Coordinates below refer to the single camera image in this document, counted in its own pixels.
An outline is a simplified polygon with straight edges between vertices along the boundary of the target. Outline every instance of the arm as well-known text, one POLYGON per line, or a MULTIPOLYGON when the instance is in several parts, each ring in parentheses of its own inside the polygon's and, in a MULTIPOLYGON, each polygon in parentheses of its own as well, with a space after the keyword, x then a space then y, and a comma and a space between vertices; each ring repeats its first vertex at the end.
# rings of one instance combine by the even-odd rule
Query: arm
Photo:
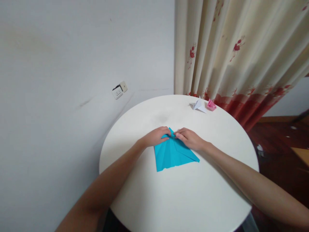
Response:
POLYGON ((151 131, 102 172, 76 202, 56 231, 95 231, 100 216, 117 196, 138 158, 147 147, 168 140, 169 138, 162 139, 164 134, 171 135, 168 127, 159 127, 151 131))
POLYGON ((187 147, 209 155, 247 198, 266 215, 284 224, 309 230, 309 209, 274 182, 204 141, 189 129, 182 128, 175 134, 187 147))

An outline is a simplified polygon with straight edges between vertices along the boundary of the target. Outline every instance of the folded paper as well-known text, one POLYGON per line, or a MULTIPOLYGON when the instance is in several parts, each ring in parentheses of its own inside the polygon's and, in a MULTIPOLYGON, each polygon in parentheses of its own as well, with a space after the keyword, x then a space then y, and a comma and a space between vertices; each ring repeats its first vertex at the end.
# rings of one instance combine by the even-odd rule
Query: folded paper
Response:
POLYGON ((170 139, 154 147, 157 171, 190 162, 199 162, 200 159, 181 140, 176 138, 171 128, 169 129, 172 134, 170 139))
POLYGON ((194 110, 200 110, 200 111, 202 111, 204 113, 207 112, 207 109, 205 107, 205 102, 202 101, 201 97, 196 101, 195 104, 192 104, 192 105, 193 105, 193 109, 194 110))
POLYGON ((210 111, 214 111, 216 109, 216 105, 215 103, 213 103, 213 101, 211 99, 209 99, 208 104, 207 104, 207 109, 209 109, 210 111))

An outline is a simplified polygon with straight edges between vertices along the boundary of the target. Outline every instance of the white wall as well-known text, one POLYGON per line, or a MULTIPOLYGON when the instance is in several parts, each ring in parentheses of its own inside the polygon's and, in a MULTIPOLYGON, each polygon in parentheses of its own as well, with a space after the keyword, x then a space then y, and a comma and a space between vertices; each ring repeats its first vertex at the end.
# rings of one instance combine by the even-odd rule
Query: white wall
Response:
POLYGON ((309 109, 309 77, 301 79, 263 117, 295 116, 309 109))
POLYGON ((1 1, 0 231, 54 231, 115 120, 173 94, 173 66, 172 0, 1 1))

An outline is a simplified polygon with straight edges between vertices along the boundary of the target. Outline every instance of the round table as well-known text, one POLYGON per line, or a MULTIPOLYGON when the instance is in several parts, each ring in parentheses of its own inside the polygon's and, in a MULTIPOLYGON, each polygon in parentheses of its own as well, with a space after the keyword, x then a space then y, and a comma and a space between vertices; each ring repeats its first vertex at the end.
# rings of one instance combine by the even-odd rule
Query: round table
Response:
MULTIPOLYGON (((108 133, 100 157, 100 173, 151 130, 167 126, 195 131, 228 155, 259 171, 254 147, 241 125, 217 106, 206 114, 193 110, 197 98, 167 95, 128 110, 108 133)), ((209 158, 156 171, 155 152, 147 148, 111 205, 132 232, 234 231, 251 203, 209 158)))

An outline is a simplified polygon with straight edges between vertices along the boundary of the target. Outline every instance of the curtain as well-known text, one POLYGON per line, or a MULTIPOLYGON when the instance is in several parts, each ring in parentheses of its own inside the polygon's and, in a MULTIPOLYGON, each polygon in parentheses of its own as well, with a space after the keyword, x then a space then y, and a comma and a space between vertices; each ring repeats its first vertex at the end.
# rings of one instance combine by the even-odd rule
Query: curtain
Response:
POLYGON ((175 94, 212 99, 249 131, 309 72, 308 10, 308 0, 176 1, 175 94))

